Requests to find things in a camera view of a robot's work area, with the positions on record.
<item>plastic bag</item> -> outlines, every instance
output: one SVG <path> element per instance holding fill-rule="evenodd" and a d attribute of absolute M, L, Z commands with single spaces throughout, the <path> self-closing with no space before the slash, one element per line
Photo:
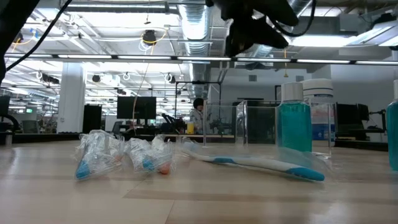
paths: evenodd
<path fill-rule="evenodd" d="M 244 155 L 229 150 L 223 152 L 230 153 L 221 155 L 209 153 L 207 152 L 208 149 L 202 148 L 199 144 L 187 138 L 182 140 L 180 149 L 185 155 L 206 162 L 232 164 L 250 169 L 269 169 L 317 181 L 323 181 L 325 176 L 331 177 L 327 164 L 311 152 L 277 148 L 273 155 L 256 154 L 254 152 Z"/>
<path fill-rule="evenodd" d="M 118 169 L 124 150 L 124 137 L 92 130 L 80 136 L 80 145 L 76 147 L 75 157 L 81 158 L 75 172 L 75 178 L 85 180 L 105 175 Z"/>
<path fill-rule="evenodd" d="M 175 168 L 174 146 L 171 142 L 164 142 L 164 136 L 158 135 L 150 145 L 145 140 L 130 139 L 124 151 L 129 155 L 134 173 L 148 174 L 160 172 L 168 174 Z"/>

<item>white and teal toothbrush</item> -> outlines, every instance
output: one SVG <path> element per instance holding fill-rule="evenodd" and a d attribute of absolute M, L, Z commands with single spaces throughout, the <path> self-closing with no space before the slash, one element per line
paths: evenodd
<path fill-rule="evenodd" d="M 194 159 L 218 164 L 236 164 L 242 166 L 258 167 L 286 174 L 296 175 L 310 180 L 324 181 L 325 176 L 315 170 L 306 167 L 290 164 L 287 162 L 276 161 L 273 159 L 263 159 L 254 157 L 229 157 L 229 156 L 203 156 L 196 153 L 199 146 L 193 142 L 185 142 L 182 152 Z"/>

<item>bottle cap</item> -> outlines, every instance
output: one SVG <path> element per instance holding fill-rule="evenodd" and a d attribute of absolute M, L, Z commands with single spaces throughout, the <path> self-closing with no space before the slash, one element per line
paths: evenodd
<path fill-rule="evenodd" d="M 394 81 L 394 99 L 398 100 L 398 80 Z"/>
<path fill-rule="evenodd" d="M 303 83 L 292 82 L 282 84 L 282 101 L 303 101 Z"/>

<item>teal liquid bottle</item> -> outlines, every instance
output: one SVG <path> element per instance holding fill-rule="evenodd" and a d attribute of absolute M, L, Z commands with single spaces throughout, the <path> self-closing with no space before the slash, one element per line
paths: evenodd
<path fill-rule="evenodd" d="M 390 166 L 398 171 L 398 80 L 394 81 L 394 101 L 387 107 L 387 136 Z"/>
<path fill-rule="evenodd" d="M 282 103 L 277 110 L 278 146 L 312 152 L 311 109 L 303 101 L 302 83 L 282 85 Z"/>

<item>plastic bottle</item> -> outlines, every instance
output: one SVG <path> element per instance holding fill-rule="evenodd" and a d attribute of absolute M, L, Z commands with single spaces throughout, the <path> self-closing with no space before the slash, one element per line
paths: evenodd
<path fill-rule="evenodd" d="M 387 107 L 387 134 L 390 166 L 398 171 L 398 80 L 394 81 L 394 101 Z"/>
<path fill-rule="evenodd" d="M 303 101 L 303 84 L 282 84 L 282 103 L 278 106 L 278 145 L 301 152 L 312 152 L 311 109 Z"/>
<path fill-rule="evenodd" d="M 327 78 L 302 81 L 304 102 L 311 105 L 312 140 L 316 146 L 335 146 L 333 84 Z"/>

